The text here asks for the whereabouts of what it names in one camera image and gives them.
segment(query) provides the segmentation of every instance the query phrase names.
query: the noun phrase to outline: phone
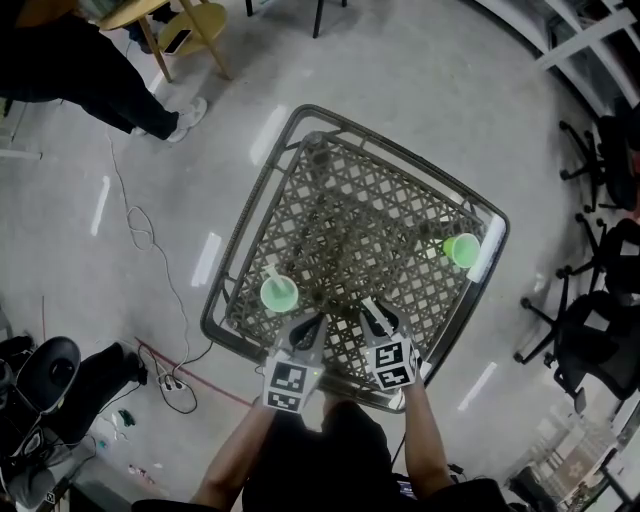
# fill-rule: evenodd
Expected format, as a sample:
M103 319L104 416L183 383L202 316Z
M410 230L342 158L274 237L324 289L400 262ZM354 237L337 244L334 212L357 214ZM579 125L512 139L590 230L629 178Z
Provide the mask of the phone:
M191 30L188 28L182 29L180 32L176 34L176 37L173 38L167 47L164 50L165 55L173 55L175 54L180 47L184 44L187 38L191 35Z

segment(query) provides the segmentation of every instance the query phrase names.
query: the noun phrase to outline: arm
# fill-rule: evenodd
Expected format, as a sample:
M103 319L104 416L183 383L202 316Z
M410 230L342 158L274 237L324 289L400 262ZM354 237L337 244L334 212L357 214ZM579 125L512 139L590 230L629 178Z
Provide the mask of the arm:
M275 414L275 409L256 402L214 457L191 503L231 510L258 458Z
M453 485L436 420L422 380L404 388L406 402L405 458L416 498L423 500Z

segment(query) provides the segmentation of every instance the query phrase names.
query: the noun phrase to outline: black shirt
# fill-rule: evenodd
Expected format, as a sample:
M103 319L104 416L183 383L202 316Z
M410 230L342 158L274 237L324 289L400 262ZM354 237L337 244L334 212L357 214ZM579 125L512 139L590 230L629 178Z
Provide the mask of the black shirt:
M300 504L299 510L304 512L313 509L312 503ZM331 510L340 510L336 503ZM373 510L368 505L364 510ZM485 510L487 512L508 512L509 506L504 501L498 484L494 480L486 478L472 480L461 484L445 487L427 500L418 502L402 496L398 496L397 506L385 508L385 512L439 512L439 511ZM219 512L210 507L176 503L172 501L146 500L134 503L131 512Z

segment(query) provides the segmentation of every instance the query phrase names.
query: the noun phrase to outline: table leg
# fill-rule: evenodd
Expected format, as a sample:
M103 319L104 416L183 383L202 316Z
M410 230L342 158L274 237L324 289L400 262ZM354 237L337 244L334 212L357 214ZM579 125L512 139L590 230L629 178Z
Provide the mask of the table leg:
M318 0L318 10L316 11L316 22L313 26L313 38L317 39L320 32L320 22L322 21L322 8L324 7L324 0Z
M191 18L191 22L193 23L193 26L200 34L200 37L202 38L202 42L207 45L207 48L209 48L211 55L213 55L213 58L218 63L218 66L220 66L220 69L222 70L222 76L224 76L227 80L231 80L231 76L229 75L229 71L227 70L227 66L224 63L222 56L218 53L218 50L216 49L215 44L213 44L213 41L207 37L207 34L203 26L200 24L198 17L193 12L193 5L191 5L191 1L180 0L180 3L182 4L182 7L184 7L184 10L187 13L187 16Z
M156 61L158 61L158 66L160 66L160 69L162 70L162 74L167 79L167 82L171 83L171 75L169 74L167 65L164 63L164 59L162 58L162 54L160 53L160 49L158 48L158 43L153 37L153 33L151 32L151 27L149 26L149 22L144 17L140 18L138 22L142 27L142 32L144 33L144 37L146 38L147 43L149 43L149 48L151 48L151 51L153 52L153 56L156 58Z

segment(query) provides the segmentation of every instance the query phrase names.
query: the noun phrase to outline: straw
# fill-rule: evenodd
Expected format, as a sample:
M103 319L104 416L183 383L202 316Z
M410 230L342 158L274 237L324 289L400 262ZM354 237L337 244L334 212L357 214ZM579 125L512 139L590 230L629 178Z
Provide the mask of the straw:
M287 285L284 284L282 277L278 274L276 270L276 266L272 263L271 265L267 265L263 267L263 270L269 274L269 277L273 279L274 284L282 293L287 293Z

